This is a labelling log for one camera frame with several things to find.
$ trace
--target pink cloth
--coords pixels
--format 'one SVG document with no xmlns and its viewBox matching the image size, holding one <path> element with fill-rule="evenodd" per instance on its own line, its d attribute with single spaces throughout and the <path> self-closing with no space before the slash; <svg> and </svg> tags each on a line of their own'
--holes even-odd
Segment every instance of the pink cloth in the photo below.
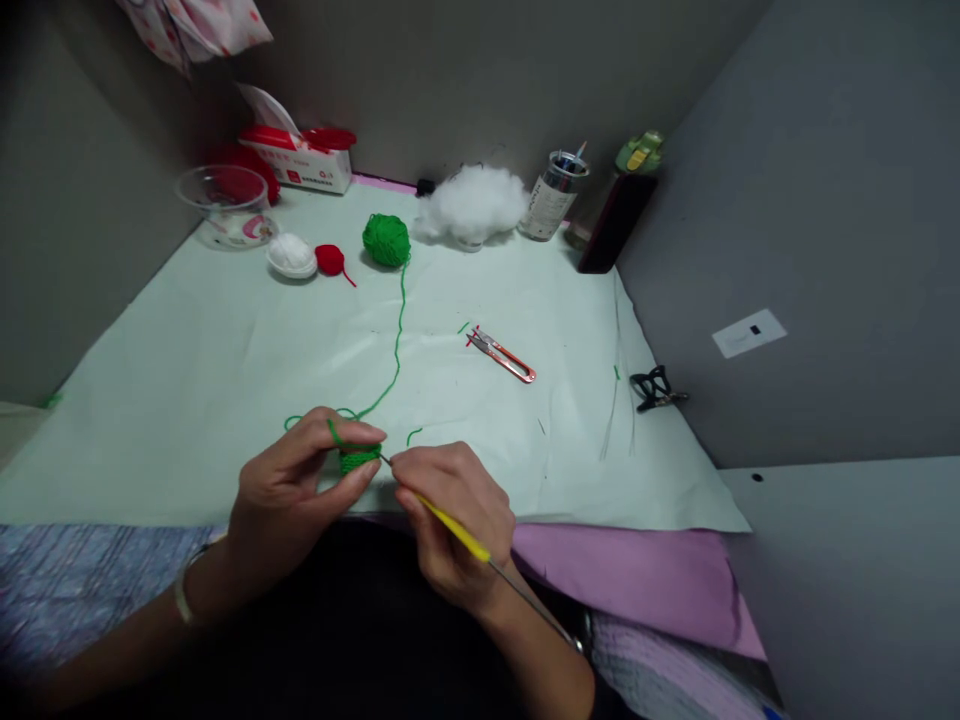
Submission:
<svg viewBox="0 0 960 720">
<path fill-rule="evenodd" d="M 513 547 L 546 584 L 584 605 L 766 659 L 719 533 L 524 524 Z"/>
<path fill-rule="evenodd" d="M 150 51 L 184 75 L 191 62 L 273 40 L 253 0 L 117 0 Z"/>
</svg>

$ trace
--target green yarn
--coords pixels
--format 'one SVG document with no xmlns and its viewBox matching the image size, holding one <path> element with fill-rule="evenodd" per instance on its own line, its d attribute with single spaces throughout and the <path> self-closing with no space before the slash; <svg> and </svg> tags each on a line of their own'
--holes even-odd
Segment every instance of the green yarn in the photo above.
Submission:
<svg viewBox="0 0 960 720">
<path fill-rule="evenodd" d="M 386 389 L 380 393 L 373 405 L 366 410 L 354 412 L 350 408 L 337 408 L 338 413 L 346 413 L 351 420 L 361 420 L 364 415 L 376 409 L 377 405 L 393 390 L 397 384 L 397 378 L 400 377 L 400 336 L 403 335 L 403 311 L 407 307 L 407 289 L 404 281 L 407 276 L 407 265 L 410 261 L 410 236 L 407 233 L 407 226 L 403 221 L 393 215 L 371 215 L 367 222 L 367 227 L 363 230 L 363 246 L 370 253 L 371 257 L 381 265 L 390 267 L 403 266 L 400 272 L 400 314 L 397 317 L 397 339 L 393 343 L 393 359 L 396 361 L 397 369 L 393 373 L 393 379 Z M 299 415 L 291 415 L 283 424 L 285 430 L 290 429 L 291 420 L 300 420 Z M 380 457 L 380 445 L 353 445 L 344 443 L 337 435 L 333 427 L 333 422 L 327 420 L 330 426 L 330 434 L 333 440 L 340 448 L 340 475 L 346 475 L 365 462 L 376 460 Z M 407 438 L 407 444 L 410 444 L 410 438 Z"/>
<path fill-rule="evenodd" d="M 333 426 L 333 420 L 327 419 L 327 425 L 330 427 L 330 434 L 333 435 L 333 441 L 340 448 L 340 476 L 343 477 L 351 470 L 371 460 L 380 457 L 380 450 L 383 448 L 379 443 L 376 445 L 356 445 L 354 443 L 345 443 L 337 435 L 337 430 Z"/>
<path fill-rule="evenodd" d="M 363 246 L 387 267 L 400 267 L 410 259 L 410 235 L 396 215 L 371 215 L 363 229 Z"/>
<path fill-rule="evenodd" d="M 397 362 L 397 369 L 394 371 L 393 380 L 391 380 L 390 384 L 387 385 L 387 389 L 384 390 L 382 393 L 380 393 L 380 397 L 378 397 L 374 401 L 373 405 L 368 407 L 366 410 L 361 410 L 360 412 L 355 413 L 350 408 L 337 408 L 337 412 L 340 412 L 341 410 L 343 410 L 344 412 L 350 413 L 350 417 L 353 420 L 361 420 L 363 419 L 364 415 L 374 410 L 377 407 L 377 405 L 380 404 L 380 401 L 387 396 L 387 393 L 393 390 L 393 386 L 397 384 L 397 378 L 400 377 L 400 336 L 403 335 L 403 311 L 404 311 L 404 308 L 407 307 L 407 290 L 403 285 L 403 279 L 407 275 L 408 264 L 409 263 L 404 264 L 403 271 L 400 273 L 400 298 L 401 298 L 400 315 L 397 317 L 397 328 L 398 328 L 397 339 L 393 343 L 393 359 L 396 360 Z"/>
</svg>

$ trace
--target clear plastic bowl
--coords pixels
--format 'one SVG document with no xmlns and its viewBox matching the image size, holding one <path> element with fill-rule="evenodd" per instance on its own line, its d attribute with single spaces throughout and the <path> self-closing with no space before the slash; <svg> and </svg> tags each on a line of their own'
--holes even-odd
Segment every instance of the clear plastic bowl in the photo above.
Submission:
<svg viewBox="0 0 960 720">
<path fill-rule="evenodd" d="M 260 247 L 277 234 L 267 200 L 267 181 L 252 170 L 204 165 L 181 175 L 174 192 L 203 217 L 198 237 L 211 247 Z"/>
</svg>

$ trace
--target forearm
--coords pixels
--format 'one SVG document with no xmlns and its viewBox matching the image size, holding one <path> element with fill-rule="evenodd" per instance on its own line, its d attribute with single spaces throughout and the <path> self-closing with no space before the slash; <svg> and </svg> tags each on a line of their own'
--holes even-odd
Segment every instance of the forearm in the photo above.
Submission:
<svg viewBox="0 0 960 720">
<path fill-rule="evenodd" d="M 534 594 L 515 568 L 509 572 Z M 502 584 L 497 598 L 477 619 L 510 665 L 531 716 L 537 720 L 587 720 L 596 690 L 590 663 L 512 588 Z"/>
<path fill-rule="evenodd" d="M 185 590 L 202 620 L 221 618 L 235 606 L 223 568 L 224 543 L 217 543 L 189 569 Z M 69 660 L 35 689 L 43 712 L 65 710 L 134 685 L 160 670 L 190 643 L 197 631 L 184 623 L 173 587 L 137 610 L 107 635 Z"/>
</svg>

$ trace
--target wrist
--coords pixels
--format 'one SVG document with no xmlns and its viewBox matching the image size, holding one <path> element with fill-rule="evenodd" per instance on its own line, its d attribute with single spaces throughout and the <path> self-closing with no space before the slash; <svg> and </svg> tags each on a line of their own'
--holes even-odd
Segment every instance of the wrist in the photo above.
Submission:
<svg viewBox="0 0 960 720">
<path fill-rule="evenodd" d="M 187 568 L 183 589 L 199 625 L 217 623 L 255 597 L 235 570 L 225 540 L 211 545 Z"/>
<path fill-rule="evenodd" d="M 513 579 L 526 585 L 512 560 L 504 566 L 503 570 Z M 525 606 L 526 603 L 516 591 L 503 578 L 497 576 L 483 600 L 470 608 L 469 612 L 488 633 L 492 633 L 507 630 L 515 625 L 521 619 Z"/>
</svg>

